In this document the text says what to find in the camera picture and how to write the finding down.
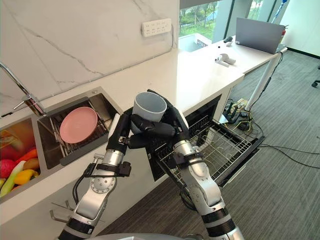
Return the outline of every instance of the laptop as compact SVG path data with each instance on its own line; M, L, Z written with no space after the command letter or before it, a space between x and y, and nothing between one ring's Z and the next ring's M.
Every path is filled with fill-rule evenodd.
M275 54L283 48L283 46L281 48L278 46L284 29L284 25L238 17L235 43Z

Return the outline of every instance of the sink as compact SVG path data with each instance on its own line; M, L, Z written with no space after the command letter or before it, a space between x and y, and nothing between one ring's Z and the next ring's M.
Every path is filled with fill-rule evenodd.
M18 147L14 145L15 151L10 148L7 152L20 156L28 149L36 147L40 175L1 197L0 204L56 173L64 165L105 144L108 141L109 129L115 114L121 113L119 106L111 101L107 93L98 87L48 107L47 116L39 117L32 114L1 128L0 131L8 130L9 133L13 133L13 137L23 140L24 143ZM86 140L77 144L68 144L62 141L59 135L61 122L72 110L83 106L93 108L97 113L97 128Z
M60 137L60 126L64 118L74 109L89 107L95 110L98 123L95 131L85 140L70 144ZM40 135L46 168L52 169L62 164L67 165L91 150L108 141L108 133L116 109L102 93L90 97L81 97L59 108L48 112L47 116L38 119L37 126Z

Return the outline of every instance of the dish rack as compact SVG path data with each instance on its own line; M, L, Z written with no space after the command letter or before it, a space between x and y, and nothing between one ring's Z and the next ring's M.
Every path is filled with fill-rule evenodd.
M253 144L235 132L225 128L208 116L189 127L190 142L204 155L212 179L221 185L241 162L253 151ZM178 167L174 164L173 151L166 144L155 150L156 162L175 183L184 188Z
M97 115L97 125L96 125L94 132L89 137L87 137L85 140L78 142L78 143L67 143L67 142L63 141L60 136L60 126L61 126L63 120L65 119L65 117L71 111L73 111L79 107L92 108ZM109 132L109 127L107 127L108 124L107 125L105 124L104 120L101 118L99 113L96 111L96 109L94 108L94 106L92 105L90 100L84 101L81 104L77 104L76 106L68 109L68 111L59 112L55 115L50 116L49 122L52 127L52 132L54 134L55 141L57 143L59 143L60 150L61 150L62 156L64 158L66 156L68 156L69 154L73 153L74 151L82 148L83 146L93 142L94 140L97 140L97 139L101 138L102 136L107 135Z

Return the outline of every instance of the dishwasher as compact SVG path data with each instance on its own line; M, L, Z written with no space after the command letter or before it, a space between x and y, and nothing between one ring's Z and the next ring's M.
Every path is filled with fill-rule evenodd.
M220 97L188 115L186 120L191 144L204 155L212 179L223 187L258 152L265 137L249 141L214 120ZM146 151L155 181L168 174L180 189L186 189L175 165L173 151L164 141L153 142Z

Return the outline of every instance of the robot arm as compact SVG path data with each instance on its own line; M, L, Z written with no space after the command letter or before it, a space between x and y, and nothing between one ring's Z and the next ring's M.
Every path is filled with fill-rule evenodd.
M85 171L85 177L91 177L89 189L76 205L58 237L59 240L82 240L91 237L106 208L108 196L117 185L117 177L130 174L130 164L122 163L127 150L125 139L128 138L129 131L130 116L124 113L120 118L115 117L106 153L104 156L95 154L93 163Z
M106 207L108 196L116 187L117 177L130 174L130 164L122 163L127 147L132 149L146 147L150 138L166 139L172 146L175 163L190 192L190 198L202 217L210 239L244 239L226 209L220 189L212 180L202 154L197 152L189 142L189 127L186 119L167 99L164 97L163 99L168 108L161 123L131 115L131 109L120 118L115 117L106 153L104 156L96 154L93 163L85 171L86 177L91 177L89 189L77 204L59 240L90 238ZM133 121L142 133L129 137L130 121Z

